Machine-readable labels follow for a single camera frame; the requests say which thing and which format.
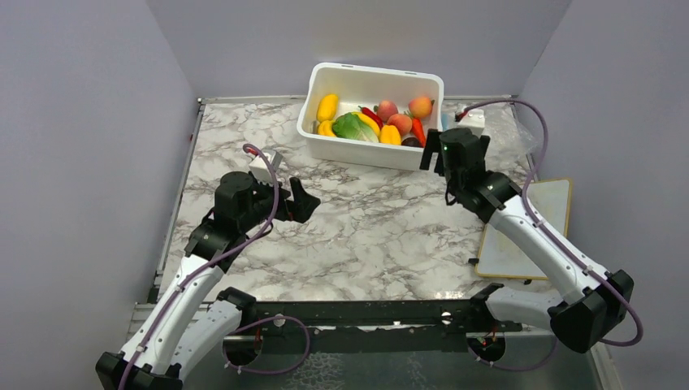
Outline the peach orange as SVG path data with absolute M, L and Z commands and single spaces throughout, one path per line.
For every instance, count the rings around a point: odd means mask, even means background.
M 415 119 L 425 119 L 431 115 L 435 101 L 428 96 L 420 96 L 408 104 L 408 112 Z

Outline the green lettuce head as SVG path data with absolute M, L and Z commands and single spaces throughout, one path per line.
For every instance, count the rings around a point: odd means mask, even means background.
M 339 138 L 354 141 L 379 142 L 379 138 L 376 137 L 373 131 L 364 124 L 354 112 L 338 117 L 334 121 L 332 130 Z

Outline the clear zip top bag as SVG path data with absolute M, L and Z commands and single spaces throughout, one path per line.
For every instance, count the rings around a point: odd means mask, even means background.
M 463 102 L 444 102 L 441 109 L 442 129 L 458 128 L 455 115 L 466 106 Z M 487 160 L 490 163 L 517 162 L 540 149 L 542 136 L 521 124 L 514 116 L 512 105 L 497 103 L 478 109 L 483 109 L 486 115 L 486 127 L 482 135 L 491 138 L 487 152 Z

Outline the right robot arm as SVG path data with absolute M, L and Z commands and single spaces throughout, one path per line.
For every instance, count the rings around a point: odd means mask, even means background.
M 489 136 L 468 128 L 429 130 L 420 169 L 446 180 L 447 205 L 459 204 L 509 238 L 547 277 L 554 294 L 494 284 L 469 308 L 470 323 L 487 331 L 515 322 L 551 331 L 568 349 L 586 353 L 605 343 L 627 314 L 635 282 L 625 271 L 608 271 L 571 244 L 533 207 L 507 175 L 486 168 Z

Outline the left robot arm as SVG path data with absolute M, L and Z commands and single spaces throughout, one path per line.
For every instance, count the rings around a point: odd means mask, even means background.
M 222 177 L 213 208 L 188 239 L 174 284 L 122 349 L 97 361 L 105 389 L 181 389 L 223 337 L 262 324 L 255 297 L 236 288 L 223 290 L 200 319 L 193 317 L 243 248 L 265 236 L 275 219 L 305 223 L 320 205 L 297 177 L 289 183 L 283 189 L 274 178 L 263 183 L 240 171 Z

